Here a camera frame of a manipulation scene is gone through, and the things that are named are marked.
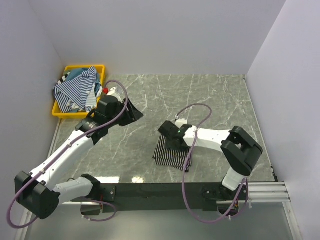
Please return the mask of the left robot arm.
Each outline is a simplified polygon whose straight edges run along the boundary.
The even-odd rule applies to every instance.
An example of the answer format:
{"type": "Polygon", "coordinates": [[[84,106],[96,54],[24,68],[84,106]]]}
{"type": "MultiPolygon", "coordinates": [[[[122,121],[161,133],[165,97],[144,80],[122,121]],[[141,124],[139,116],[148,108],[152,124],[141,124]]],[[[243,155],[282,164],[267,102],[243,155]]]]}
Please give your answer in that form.
{"type": "Polygon", "coordinates": [[[143,116],[128,98],[102,97],[97,107],[76,125],[65,143],[43,164],[31,173],[21,171],[15,177],[16,201],[43,220],[65,202],[77,198],[101,200],[100,181],[87,173],[68,182],[59,180],[81,155],[108,134],[110,128],[125,127],[143,116]]]}

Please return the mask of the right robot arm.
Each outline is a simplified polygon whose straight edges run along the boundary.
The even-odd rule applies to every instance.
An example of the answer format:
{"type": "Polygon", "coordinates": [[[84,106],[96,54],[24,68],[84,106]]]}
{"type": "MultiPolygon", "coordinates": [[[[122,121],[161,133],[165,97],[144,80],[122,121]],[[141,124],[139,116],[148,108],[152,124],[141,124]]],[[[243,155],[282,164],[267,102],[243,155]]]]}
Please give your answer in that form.
{"type": "Polygon", "coordinates": [[[179,120],[177,124],[165,121],[158,132],[174,150],[201,147],[223,153],[230,168],[222,180],[219,193],[226,200],[237,194],[238,186],[251,175],[263,153],[262,147],[240,126],[231,130],[214,130],[198,128],[184,120],[179,120]]]}

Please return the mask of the black striped tank top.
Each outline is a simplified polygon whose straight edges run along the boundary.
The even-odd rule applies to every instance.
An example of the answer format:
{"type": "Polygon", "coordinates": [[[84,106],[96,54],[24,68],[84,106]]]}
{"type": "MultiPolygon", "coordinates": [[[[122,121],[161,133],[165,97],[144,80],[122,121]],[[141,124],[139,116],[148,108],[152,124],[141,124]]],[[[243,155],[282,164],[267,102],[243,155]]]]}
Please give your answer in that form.
{"type": "Polygon", "coordinates": [[[166,138],[160,134],[152,158],[156,165],[169,166],[183,171],[190,147],[186,150],[174,150],[167,147],[166,138]]]}

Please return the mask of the blue white striped tank top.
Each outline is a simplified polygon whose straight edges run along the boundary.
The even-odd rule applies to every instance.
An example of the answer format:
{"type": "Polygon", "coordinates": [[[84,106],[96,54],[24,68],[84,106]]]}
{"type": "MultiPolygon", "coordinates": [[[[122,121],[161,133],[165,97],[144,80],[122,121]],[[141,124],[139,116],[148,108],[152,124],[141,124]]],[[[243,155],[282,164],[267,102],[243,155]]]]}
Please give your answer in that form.
{"type": "Polygon", "coordinates": [[[86,112],[89,91],[96,86],[96,67],[90,66],[77,77],[66,80],[65,74],[53,88],[53,95],[62,113],[86,112]]]}

